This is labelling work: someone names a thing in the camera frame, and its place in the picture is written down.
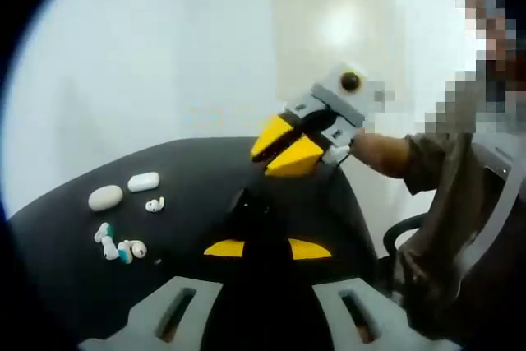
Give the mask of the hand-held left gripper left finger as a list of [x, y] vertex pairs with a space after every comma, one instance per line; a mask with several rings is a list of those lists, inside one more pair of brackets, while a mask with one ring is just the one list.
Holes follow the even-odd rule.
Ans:
[[268, 243], [221, 240], [165, 257], [162, 283], [127, 311], [126, 323], [84, 350], [263, 350], [268, 341]]

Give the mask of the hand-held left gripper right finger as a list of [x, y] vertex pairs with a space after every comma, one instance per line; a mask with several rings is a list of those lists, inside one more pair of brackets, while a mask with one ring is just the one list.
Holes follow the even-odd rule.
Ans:
[[456, 348], [410, 327], [405, 311], [376, 288], [376, 254], [362, 241], [332, 247], [272, 238], [267, 254], [270, 350]]

